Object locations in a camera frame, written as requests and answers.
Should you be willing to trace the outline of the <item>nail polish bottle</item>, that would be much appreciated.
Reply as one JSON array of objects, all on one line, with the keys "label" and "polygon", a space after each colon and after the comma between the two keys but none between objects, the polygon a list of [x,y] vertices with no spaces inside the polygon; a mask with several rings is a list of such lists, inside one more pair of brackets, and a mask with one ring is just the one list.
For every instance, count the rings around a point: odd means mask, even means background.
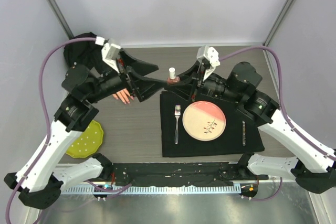
[{"label": "nail polish bottle", "polygon": [[171,79],[171,78],[167,79],[167,83],[168,84],[175,84],[175,83],[178,83],[178,82],[180,82],[180,78],[179,77],[175,77],[175,79]]}]

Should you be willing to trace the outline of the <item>white nail polish cap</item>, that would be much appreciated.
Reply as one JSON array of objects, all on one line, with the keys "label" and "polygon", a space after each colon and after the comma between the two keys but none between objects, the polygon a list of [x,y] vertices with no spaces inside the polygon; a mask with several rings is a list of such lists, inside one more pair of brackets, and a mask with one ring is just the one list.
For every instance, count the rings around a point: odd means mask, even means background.
[{"label": "white nail polish cap", "polygon": [[169,78],[170,78],[171,80],[173,80],[173,79],[176,78],[175,68],[173,68],[173,67],[170,67],[170,68],[169,68]]}]

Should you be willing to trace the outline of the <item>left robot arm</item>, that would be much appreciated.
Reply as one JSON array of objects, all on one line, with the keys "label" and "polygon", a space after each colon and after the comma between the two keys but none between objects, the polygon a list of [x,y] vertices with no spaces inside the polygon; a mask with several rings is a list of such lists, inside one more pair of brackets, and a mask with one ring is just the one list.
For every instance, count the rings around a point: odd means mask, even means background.
[{"label": "left robot arm", "polygon": [[5,176],[5,184],[10,189],[18,189],[18,198],[25,206],[46,209],[70,187],[95,178],[107,181],[113,165],[100,153],[62,172],[54,169],[98,114],[93,103],[122,89],[128,89],[142,102],[166,85],[165,81],[147,77],[159,69],[157,65],[135,59],[124,49],[115,59],[106,58],[105,63],[111,72],[98,78],[84,65],[69,68],[61,84],[68,95],[49,123],[45,140],[20,171]]}]

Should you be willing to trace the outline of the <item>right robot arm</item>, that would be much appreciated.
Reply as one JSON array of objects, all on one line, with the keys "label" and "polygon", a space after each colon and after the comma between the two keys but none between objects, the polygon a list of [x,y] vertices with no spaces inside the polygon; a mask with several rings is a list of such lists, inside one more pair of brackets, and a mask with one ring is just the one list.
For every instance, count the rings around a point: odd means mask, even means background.
[{"label": "right robot arm", "polygon": [[291,122],[278,102],[257,90],[262,77],[250,63],[235,65],[227,79],[215,73],[207,77],[206,66],[195,63],[166,90],[190,102],[204,97],[228,102],[243,121],[272,136],[294,154],[291,158],[244,154],[237,166],[239,177],[269,175],[292,179],[315,194],[335,187],[335,150]]}]

